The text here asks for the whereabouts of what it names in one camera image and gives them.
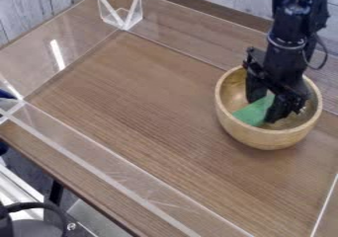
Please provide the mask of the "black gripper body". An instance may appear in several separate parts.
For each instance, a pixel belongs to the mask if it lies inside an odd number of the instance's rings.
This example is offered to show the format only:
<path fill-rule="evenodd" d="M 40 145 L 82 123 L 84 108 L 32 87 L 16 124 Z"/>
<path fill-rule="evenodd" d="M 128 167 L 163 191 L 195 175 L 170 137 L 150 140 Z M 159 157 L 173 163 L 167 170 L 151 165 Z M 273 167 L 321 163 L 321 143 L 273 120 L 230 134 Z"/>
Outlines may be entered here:
<path fill-rule="evenodd" d="M 269 91 L 275 95 L 297 95 L 305 105 L 310 96 L 303 79 L 307 38 L 282 39 L 269 34 L 267 44 L 266 50 L 255 46 L 247 48 L 246 72 L 253 70 L 265 78 Z"/>

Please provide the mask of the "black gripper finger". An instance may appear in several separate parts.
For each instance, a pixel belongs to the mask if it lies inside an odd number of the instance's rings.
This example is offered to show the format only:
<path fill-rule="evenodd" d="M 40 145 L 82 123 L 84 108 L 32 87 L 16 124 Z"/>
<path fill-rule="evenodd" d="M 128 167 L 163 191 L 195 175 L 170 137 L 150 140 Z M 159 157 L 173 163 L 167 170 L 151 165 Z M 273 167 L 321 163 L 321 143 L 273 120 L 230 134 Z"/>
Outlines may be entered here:
<path fill-rule="evenodd" d="M 265 84 L 265 78 L 254 73 L 253 70 L 247 71 L 246 78 L 246 97 L 250 103 L 257 102 L 267 95 L 269 88 Z"/>
<path fill-rule="evenodd" d="M 303 108 L 303 99 L 297 95 L 278 94 L 275 95 L 273 105 L 269 107 L 265 122 L 275 123 L 285 119 L 291 113 L 299 114 Z"/>

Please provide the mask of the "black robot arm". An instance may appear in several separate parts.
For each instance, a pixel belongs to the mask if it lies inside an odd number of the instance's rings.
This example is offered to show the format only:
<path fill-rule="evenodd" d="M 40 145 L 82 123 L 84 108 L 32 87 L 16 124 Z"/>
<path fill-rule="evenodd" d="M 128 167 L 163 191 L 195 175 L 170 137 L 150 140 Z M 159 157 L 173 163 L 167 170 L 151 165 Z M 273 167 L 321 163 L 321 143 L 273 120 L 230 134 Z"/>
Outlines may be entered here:
<path fill-rule="evenodd" d="M 273 0 L 273 16 L 267 48 L 249 47 L 243 61 L 247 101 L 254 103 L 274 94 L 263 117 L 269 123 L 298 114 L 310 99 L 303 73 L 322 68 L 311 64 L 311 57 L 323 44 L 318 32 L 330 17 L 327 0 Z"/>

